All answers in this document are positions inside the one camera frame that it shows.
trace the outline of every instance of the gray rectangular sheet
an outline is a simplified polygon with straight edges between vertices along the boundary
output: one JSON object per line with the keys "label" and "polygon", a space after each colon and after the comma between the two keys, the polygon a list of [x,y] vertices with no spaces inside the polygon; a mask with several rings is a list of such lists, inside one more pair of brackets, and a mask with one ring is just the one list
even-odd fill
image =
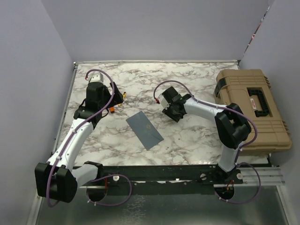
{"label": "gray rectangular sheet", "polygon": [[126,122],[129,124],[146,150],[149,150],[163,140],[163,137],[142,111],[132,117],[129,117]]}

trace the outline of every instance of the gray panel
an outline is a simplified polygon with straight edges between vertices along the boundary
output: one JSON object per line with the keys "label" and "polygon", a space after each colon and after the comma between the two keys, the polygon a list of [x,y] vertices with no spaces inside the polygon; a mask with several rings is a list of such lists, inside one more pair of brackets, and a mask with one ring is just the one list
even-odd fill
{"label": "gray panel", "polygon": [[126,122],[147,150],[163,140],[163,137],[142,111],[126,119]]}
{"label": "gray panel", "polygon": [[242,59],[241,68],[260,68],[292,139],[288,152],[272,154],[280,164],[289,195],[300,221],[300,1],[276,0]]}
{"label": "gray panel", "polygon": [[0,3],[0,224],[26,224],[73,63],[40,0]]}
{"label": "gray panel", "polygon": [[[234,199],[251,198],[257,187],[236,188]],[[123,197],[111,197],[114,202]],[[85,189],[54,209],[43,200],[37,225],[286,225],[276,187],[262,187],[256,201],[221,202],[215,195],[133,195],[118,207],[87,204]]]}
{"label": "gray panel", "polygon": [[71,57],[238,60],[268,0],[42,0]]}

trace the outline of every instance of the gray wall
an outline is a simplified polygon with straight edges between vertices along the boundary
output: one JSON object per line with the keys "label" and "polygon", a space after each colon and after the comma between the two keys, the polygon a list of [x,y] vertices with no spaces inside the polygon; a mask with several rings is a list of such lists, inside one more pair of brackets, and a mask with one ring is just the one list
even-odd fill
{"label": "gray wall", "polygon": [[269,78],[278,109],[291,132],[292,149],[273,154],[281,165],[300,221],[300,1],[275,0],[241,61],[241,68],[261,68]]}
{"label": "gray wall", "polygon": [[0,224],[25,224],[73,63],[40,0],[0,3]]}
{"label": "gray wall", "polygon": [[76,61],[238,60],[268,0],[42,0]]}

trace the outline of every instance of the case handle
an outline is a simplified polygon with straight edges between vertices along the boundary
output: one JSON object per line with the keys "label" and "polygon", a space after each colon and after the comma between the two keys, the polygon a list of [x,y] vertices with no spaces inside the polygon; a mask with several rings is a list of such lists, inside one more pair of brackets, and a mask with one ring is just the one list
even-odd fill
{"label": "case handle", "polygon": [[258,97],[259,103],[261,104],[262,110],[255,110],[256,117],[267,116],[270,111],[264,98],[263,92],[259,89],[248,89],[249,96],[256,95]]}

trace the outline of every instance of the marble tabletop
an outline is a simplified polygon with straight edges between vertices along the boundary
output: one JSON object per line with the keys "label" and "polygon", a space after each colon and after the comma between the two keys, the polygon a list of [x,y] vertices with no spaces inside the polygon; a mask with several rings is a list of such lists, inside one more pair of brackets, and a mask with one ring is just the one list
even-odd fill
{"label": "marble tabletop", "polygon": [[[215,125],[203,118],[185,115],[178,123],[162,113],[153,99],[154,88],[162,81],[178,80],[202,100],[214,102],[216,76],[223,69],[238,69],[227,63],[91,63],[79,64],[60,142],[70,129],[73,114],[85,99],[88,82],[85,74],[92,68],[108,73],[125,101],[115,113],[103,118],[84,143],[75,165],[94,161],[103,165],[195,165],[216,164],[221,156],[221,142]],[[173,86],[180,94],[186,91],[175,83],[159,87],[157,96]],[[164,140],[146,150],[126,119],[143,111]],[[266,163],[265,157],[240,157],[239,161]]]}

